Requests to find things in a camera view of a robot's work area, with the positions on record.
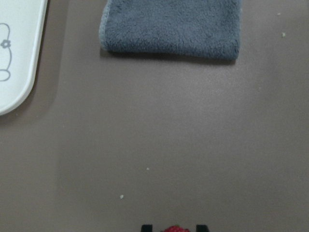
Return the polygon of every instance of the red object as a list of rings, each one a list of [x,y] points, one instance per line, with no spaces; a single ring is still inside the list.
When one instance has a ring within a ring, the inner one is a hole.
[[[190,232],[188,229],[181,228],[180,226],[171,226],[164,230],[164,232]]]

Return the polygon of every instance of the tabletop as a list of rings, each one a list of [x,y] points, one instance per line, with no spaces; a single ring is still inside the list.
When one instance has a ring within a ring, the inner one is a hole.
[[[307,231],[309,2],[243,1],[235,63],[100,50],[105,3],[49,2],[0,117],[0,231]]]

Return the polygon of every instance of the cartoon line drawing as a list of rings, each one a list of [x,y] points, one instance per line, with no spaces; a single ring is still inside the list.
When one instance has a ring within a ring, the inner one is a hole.
[[[12,63],[10,33],[10,26],[0,23],[0,82],[7,81],[11,77],[9,71]]]

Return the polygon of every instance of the white plastic object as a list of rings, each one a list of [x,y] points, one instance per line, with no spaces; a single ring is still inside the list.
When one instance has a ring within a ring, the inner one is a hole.
[[[48,0],[0,0],[0,115],[32,90]]]

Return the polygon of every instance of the folded towel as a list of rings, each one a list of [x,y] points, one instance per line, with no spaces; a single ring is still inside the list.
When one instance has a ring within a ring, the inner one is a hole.
[[[108,0],[99,29],[113,52],[234,60],[241,0]]]

